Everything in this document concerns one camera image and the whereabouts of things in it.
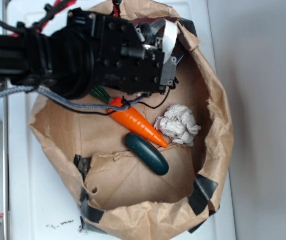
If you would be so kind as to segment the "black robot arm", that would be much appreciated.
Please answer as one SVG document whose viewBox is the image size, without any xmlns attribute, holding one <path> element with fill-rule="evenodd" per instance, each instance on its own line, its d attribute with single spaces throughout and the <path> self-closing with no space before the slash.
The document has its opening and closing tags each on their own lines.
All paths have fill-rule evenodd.
<svg viewBox="0 0 286 240">
<path fill-rule="evenodd" d="M 176 58 L 166 51 L 169 27 L 77 8 L 51 36 L 26 28 L 16 37 L 0 35 L 0 81 L 44 86 L 69 100 L 97 86 L 164 94 L 177 83 Z"/>
</svg>

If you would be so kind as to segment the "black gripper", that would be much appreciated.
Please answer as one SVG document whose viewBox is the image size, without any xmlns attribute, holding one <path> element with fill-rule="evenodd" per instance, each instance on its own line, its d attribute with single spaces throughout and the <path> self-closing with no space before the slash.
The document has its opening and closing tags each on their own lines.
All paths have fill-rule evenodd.
<svg viewBox="0 0 286 240">
<path fill-rule="evenodd" d="M 77 8 L 68 13 L 66 28 L 85 46 L 85 90 L 101 85 L 132 95 L 176 88 L 175 23 L 160 18 L 135 25 Z"/>
</svg>

